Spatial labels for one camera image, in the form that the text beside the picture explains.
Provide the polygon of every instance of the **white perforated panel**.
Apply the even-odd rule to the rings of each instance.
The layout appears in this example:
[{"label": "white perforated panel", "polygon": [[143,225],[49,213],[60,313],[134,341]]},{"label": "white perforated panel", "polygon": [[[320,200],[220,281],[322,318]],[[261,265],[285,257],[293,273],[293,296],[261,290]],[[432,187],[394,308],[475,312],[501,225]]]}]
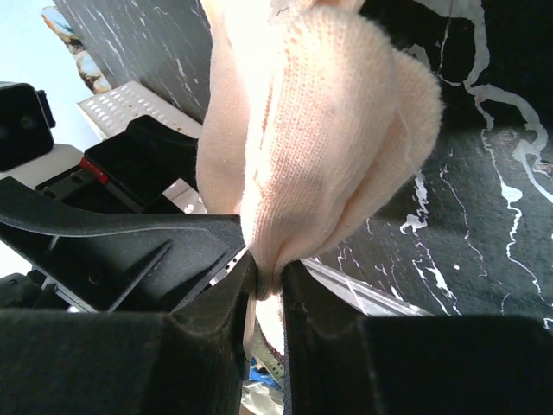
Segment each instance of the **white perforated panel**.
[{"label": "white perforated panel", "polygon": [[[201,124],[134,81],[80,102],[79,109],[103,140],[123,132],[131,120],[142,115],[189,137],[198,138],[201,133]],[[187,214],[206,213],[198,193],[182,180],[164,194]]]},{"label": "white perforated panel", "polygon": [[101,131],[102,139],[123,132],[131,120],[142,115],[150,115],[189,137],[198,138],[201,133],[201,124],[134,81],[86,99],[79,108]]}]

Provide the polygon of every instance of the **black device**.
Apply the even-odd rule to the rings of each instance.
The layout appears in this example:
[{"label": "black device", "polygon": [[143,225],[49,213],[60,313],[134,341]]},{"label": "black device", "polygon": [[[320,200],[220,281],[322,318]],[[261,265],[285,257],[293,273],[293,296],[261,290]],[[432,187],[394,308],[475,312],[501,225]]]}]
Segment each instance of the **black device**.
[{"label": "black device", "polygon": [[54,147],[55,121],[44,91],[31,85],[0,82],[0,172],[14,169]]},{"label": "black device", "polygon": [[[34,266],[0,280],[0,413],[238,414],[257,267],[225,273],[238,216],[162,195],[195,186],[195,142],[165,128],[138,118],[35,189],[0,180],[0,240]],[[283,310],[295,415],[553,413],[553,338],[531,319],[364,316],[299,261]]]}]

